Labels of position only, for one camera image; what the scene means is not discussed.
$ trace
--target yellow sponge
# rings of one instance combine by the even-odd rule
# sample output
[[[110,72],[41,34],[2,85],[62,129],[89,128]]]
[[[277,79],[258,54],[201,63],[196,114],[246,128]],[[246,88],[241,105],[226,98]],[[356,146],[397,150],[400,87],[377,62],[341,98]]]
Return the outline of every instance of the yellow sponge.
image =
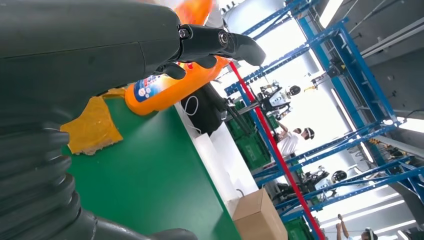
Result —
[[[121,91],[107,95],[120,96]],[[81,116],[62,125],[60,130],[69,133],[68,147],[73,154],[93,155],[97,150],[123,140],[102,96],[92,97]]]

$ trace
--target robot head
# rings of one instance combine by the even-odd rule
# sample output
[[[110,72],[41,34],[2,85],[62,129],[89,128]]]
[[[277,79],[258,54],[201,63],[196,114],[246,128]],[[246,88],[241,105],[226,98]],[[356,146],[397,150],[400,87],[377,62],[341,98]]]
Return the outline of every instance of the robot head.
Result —
[[[338,170],[332,174],[331,179],[334,183],[337,183],[342,180],[345,180],[347,177],[348,177],[348,174],[345,171]]]
[[[290,96],[294,96],[297,95],[301,92],[301,87],[300,86],[292,86],[290,87],[290,89],[288,90],[288,93],[290,94]]]

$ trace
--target vr headset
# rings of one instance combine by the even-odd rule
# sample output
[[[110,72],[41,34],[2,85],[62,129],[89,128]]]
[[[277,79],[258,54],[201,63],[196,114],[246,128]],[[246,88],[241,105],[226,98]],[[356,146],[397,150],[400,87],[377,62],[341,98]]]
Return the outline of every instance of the vr headset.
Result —
[[[365,228],[365,232],[369,240],[377,240],[377,238],[374,238],[374,231],[370,227]]]

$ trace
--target cardboard box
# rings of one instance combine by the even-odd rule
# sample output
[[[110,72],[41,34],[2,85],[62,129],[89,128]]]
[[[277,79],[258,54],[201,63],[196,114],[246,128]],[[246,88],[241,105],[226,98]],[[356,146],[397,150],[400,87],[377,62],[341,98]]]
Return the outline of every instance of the cardboard box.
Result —
[[[288,235],[265,189],[240,198],[232,219],[243,240],[287,240]]]

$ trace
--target green crate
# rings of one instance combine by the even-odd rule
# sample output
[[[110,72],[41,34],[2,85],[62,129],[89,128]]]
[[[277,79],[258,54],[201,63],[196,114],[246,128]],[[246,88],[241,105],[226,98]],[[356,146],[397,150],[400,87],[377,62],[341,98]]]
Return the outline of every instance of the green crate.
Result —
[[[236,120],[231,119],[228,122],[225,123],[229,133],[231,134],[232,138],[234,140],[237,140],[245,135],[245,132],[242,130],[240,125],[236,122]]]
[[[242,136],[235,141],[235,144],[250,170],[260,168],[271,162],[270,152],[258,133]]]
[[[271,124],[272,129],[276,129],[279,127],[278,123],[277,123],[277,119],[275,116],[269,116],[269,123]]]
[[[235,109],[240,110],[245,107],[244,102],[238,101],[235,103]],[[239,120],[245,123],[245,126],[247,127],[247,130],[249,132],[255,131],[255,122],[252,119],[252,116],[246,112],[245,114],[240,115]],[[234,140],[239,139],[240,137],[246,135],[246,133],[242,130],[242,128],[239,126],[236,120],[231,119],[228,122],[226,122],[226,126],[231,133],[231,136]]]
[[[313,198],[311,198],[310,202],[312,203],[313,206],[321,203],[320,199],[317,196],[314,196]]]
[[[298,164],[299,164],[299,161],[298,161],[298,160],[296,160],[296,161],[294,161],[294,162],[292,162],[292,163],[291,163],[291,166],[298,165]],[[304,171],[302,170],[302,168],[297,169],[295,172],[296,172],[298,175],[301,175],[301,174],[303,174],[303,173],[304,173]]]
[[[302,217],[284,223],[288,240],[314,240],[314,236]]]

